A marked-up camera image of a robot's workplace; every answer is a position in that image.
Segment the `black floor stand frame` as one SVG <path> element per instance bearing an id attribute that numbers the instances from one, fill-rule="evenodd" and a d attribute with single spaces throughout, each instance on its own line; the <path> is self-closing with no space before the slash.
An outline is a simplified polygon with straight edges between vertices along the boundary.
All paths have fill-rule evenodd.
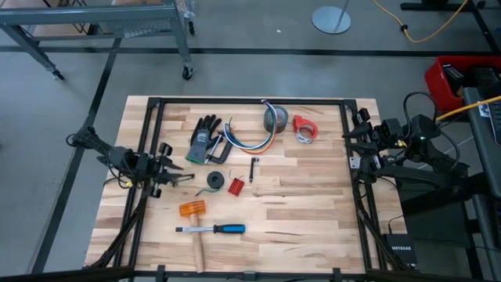
<path id="1" fill-rule="evenodd" d="M 453 12 L 453 15 L 446 20 L 436 31 L 431 35 L 423 39 L 413 39 L 409 32 L 403 27 L 405 24 L 401 20 L 397 20 L 398 24 L 401 26 L 401 32 L 413 43 L 424 43 L 451 24 L 451 22 L 459 15 L 459 13 L 471 13 L 474 16 L 475 22 L 481 30 L 488 47 L 494 53 L 501 54 L 501 45 L 498 45 L 494 35 L 488 29 L 487 23 L 481 15 L 482 9 L 487 9 L 488 0 L 461 0 L 460 4 L 452 4 L 451 0 L 420 0 L 419 2 L 403 2 L 399 8 L 402 11 L 414 11 L 414 12 Z"/>

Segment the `black and grey work glove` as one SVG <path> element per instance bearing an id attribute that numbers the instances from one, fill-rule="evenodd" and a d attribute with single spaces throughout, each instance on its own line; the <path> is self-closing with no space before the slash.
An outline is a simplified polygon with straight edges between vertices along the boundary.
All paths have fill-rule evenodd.
<path id="1" fill-rule="evenodd" d="M 217 118 L 215 114 L 206 115 L 198 120 L 190 139 L 190 148 L 186 155 L 187 161 L 197 164 L 205 162 L 206 152 L 217 142 L 218 138 L 213 138 L 212 135 L 221 122 L 222 119 Z"/>

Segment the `round grey stand base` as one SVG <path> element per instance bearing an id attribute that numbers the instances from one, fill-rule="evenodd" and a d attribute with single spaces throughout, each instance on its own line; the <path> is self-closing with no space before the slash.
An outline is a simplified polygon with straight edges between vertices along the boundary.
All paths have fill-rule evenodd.
<path id="1" fill-rule="evenodd" d="M 342 34 L 351 27 L 347 12 L 350 0 L 344 0 L 341 7 L 321 6 L 312 13 L 313 26 L 326 34 Z"/>

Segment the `red plastic bin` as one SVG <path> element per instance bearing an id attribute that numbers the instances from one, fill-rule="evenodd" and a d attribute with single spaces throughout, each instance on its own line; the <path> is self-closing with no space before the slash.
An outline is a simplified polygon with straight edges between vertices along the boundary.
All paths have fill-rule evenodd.
<path id="1" fill-rule="evenodd" d="M 495 67 L 501 71 L 501 56 L 438 56 L 424 78 L 441 113 L 456 110 L 464 105 L 463 98 L 456 93 L 460 85 L 464 86 L 465 81 L 451 84 L 443 68 L 445 65 L 451 65 L 466 78 L 473 67 Z"/>

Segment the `grey side desk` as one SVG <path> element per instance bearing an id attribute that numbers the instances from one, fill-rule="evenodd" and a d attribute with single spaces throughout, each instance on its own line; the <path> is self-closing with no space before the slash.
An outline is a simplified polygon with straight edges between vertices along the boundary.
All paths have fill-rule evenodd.
<path id="1" fill-rule="evenodd" d="M 491 203 L 501 201 L 501 146 L 495 142 L 489 119 L 481 116 L 478 106 L 467 111 L 478 155 L 487 179 L 487 194 L 473 196 L 473 204 L 478 217 L 481 236 L 486 246 L 488 264 L 494 281 L 501 282 L 501 248 L 496 247 L 494 235 L 495 211 Z"/>

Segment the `blue and black handled chisel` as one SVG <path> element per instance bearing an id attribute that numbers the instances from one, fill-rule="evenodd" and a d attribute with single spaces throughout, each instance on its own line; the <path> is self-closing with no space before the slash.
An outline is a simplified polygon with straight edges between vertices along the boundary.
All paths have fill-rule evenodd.
<path id="1" fill-rule="evenodd" d="M 242 234 L 246 232 L 246 226 L 243 224 L 227 224 L 227 225 L 213 225 L 212 227 L 176 227 L 175 231 L 177 233 L 212 232 L 212 233 Z"/>

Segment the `black device in bin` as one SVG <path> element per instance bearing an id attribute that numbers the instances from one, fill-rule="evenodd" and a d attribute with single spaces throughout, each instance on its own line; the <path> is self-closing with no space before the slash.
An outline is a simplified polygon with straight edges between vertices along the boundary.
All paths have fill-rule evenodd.
<path id="1" fill-rule="evenodd" d="M 452 93 L 455 96 L 463 96 L 464 76 L 451 64 L 444 64 L 442 66 L 447 82 Z"/>
<path id="2" fill-rule="evenodd" d="M 495 67 L 476 66 L 470 69 L 470 79 L 473 85 L 488 88 L 501 81 L 501 74 Z"/>

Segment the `black aluminium table frame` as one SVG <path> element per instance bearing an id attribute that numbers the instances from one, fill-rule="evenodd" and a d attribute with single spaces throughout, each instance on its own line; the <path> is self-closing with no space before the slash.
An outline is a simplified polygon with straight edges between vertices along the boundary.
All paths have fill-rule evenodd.
<path id="1" fill-rule="evenodd" d="M 224 164 L 202 165 L 186 160 L 198 119 L 215 114 L 231 123 L 243 143 L 260 143 L 267 136 L 260 99 L 129 97 L 117 145 L 157 155 L 167 143 L 172 160 L 195 177 L 162 186 L 160 198 L 147 201 L 137 229 L 111 263 L 132 266 L 139 277 L 152 277 L 158 269 L 167 277 L 196 277 L 192 237 L 175 228 L 189 224 L 179 214 L 181 204 L 204 201 L 202 227 L 242 223 L 247 228 L 240 235 L 202 234 L 205 278 L 361 280 L 370 268 L 390 269 L 391 260 L 358 216 L 349 142 L 342 137 L 352 127 L 351 109 L 359 101 L 276 99 L 273 105 L 316 123 L 316 141 L 301 144 L 287 127 L 263 154 L 234 148 Z M 252 157 L 259 162 L 249 183 Z M 225 178 L 218 190 L 207 184 L 213 171 Z M 238 197 L 228 192 L 235 178 L 245 182 Z"/>

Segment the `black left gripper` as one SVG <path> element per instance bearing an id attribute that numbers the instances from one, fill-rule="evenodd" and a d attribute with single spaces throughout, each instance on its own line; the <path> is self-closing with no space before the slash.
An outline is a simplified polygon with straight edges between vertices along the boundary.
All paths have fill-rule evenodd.
<path id="1" fill-rule="evenodd" d="M 160 198 L 161 189 L 160 184 L 176 185 L 179 182 L 193 179 L 194 174 L 182 175 L 178 173 L 170 173 L 168 168 L 174 170 L 183 170 L 182 167 L 173 163 L 173 160 L 168 156 L 172 153 L 172 147 L 166 143 L 160 144 L 160 156 L 153 157 L 152 155 L 142 155 L 139 158 L 138 179 L 135 187 L 139 189 L 146 189 L 148 185 L 152 184 L 153 189 L 150 191 L 150 196 Z"/>

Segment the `orange head wooden mallet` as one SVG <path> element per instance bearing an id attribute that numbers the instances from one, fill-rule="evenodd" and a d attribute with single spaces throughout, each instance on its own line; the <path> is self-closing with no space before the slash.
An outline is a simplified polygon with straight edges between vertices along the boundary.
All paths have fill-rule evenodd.
<path id="1" fill-rule="evenodd" d="M 205 270 L 205 265 L 203 243 L 200 231 L 196 231 L 196 228 L 200 226 L 199 215 L 205 212 L 206 206 L 204 201 L 192 201 L 179 206 L 179 214 L 181 217 L 187 218 L 190 223 L 190 226 L 183 227 L 180 231 L 192 234 L 194 261 L 198 273 L 202 273 Z"/>

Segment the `black Netgear network switch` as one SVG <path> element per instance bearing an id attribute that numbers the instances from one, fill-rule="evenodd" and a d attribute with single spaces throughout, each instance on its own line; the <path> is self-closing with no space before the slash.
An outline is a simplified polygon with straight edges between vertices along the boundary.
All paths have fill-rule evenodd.
<path id="1" fill-rule="evenodd" d="M 416 252 L 413 239 L 404 233 L 384 234 L 391 250 L 407 265 L 415 267 L 417 264 Z"/>

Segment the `red plastic terminal block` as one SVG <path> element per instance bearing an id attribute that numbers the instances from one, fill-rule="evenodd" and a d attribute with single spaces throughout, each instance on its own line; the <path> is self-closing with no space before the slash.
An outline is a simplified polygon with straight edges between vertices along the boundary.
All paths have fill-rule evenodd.
<path id="1" fill-rule="evenodd" d="M 235 178 L 232 180 L 228 192 L 236 197 L 238 197 L 245 185 L 245 182 L 241 179 Z"/>

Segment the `black C-clamp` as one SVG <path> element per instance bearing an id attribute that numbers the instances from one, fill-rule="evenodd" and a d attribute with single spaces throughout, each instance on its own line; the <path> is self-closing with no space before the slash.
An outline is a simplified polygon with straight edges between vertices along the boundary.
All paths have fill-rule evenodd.
<path id="1" fill-rule="evenodd" d="M 216 142 L 215 144 L 213 145 L 213 147 L 211 148 L 209 154 L 207 155 L 207 157 L 205 158 L 205 161 L 204 163 L 207 165 L 208 163 L 212 162 L 212 163 L 215 163 L 217 165 L 222 165 L 225 163 L 225 161 L 227 160 L 228 156 L 229 156 L 229 153 L 233 147 L 233 145 L 230 143 L 230 141 L 227 141 L 220 156 L 219 157 L 215 157 L 214 156 L 214 152 L 216 151 L 217 147 L 218 147 L 218 144 L 225 138 L 225 134 L 223 132 L 218 132 L 218 137 L 216 139 Z"/>

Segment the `grey metal cart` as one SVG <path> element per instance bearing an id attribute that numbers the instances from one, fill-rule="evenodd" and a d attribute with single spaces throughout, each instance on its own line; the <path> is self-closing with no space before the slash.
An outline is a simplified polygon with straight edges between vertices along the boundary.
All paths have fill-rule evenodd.
<path id="1" fill-rule="evenodd" d="M 182 58 L 182 78 L 188 81 L 194 72 L 187 42 L 196 33 L 193 14 L 179 0 L 1 0 L 0 31 L 62 81 L 40 42 L 169 35 Z"/>

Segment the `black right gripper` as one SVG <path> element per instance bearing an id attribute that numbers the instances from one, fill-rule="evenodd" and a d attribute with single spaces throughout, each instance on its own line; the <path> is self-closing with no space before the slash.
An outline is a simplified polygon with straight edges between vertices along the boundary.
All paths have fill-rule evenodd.
<path id="1" fill-rule="evenodd" d="M 354 129 L 342 137 L 357 139 L 357 143 L 349 144 L 348 149 L 367 159 L 372 169 L 384 166 L 384 159 L 380 156 L 381 151 L 404 147 L 404 134 L 399 120 L 391 118 L 373 126 L 366 108 L 357 112 Z"/>

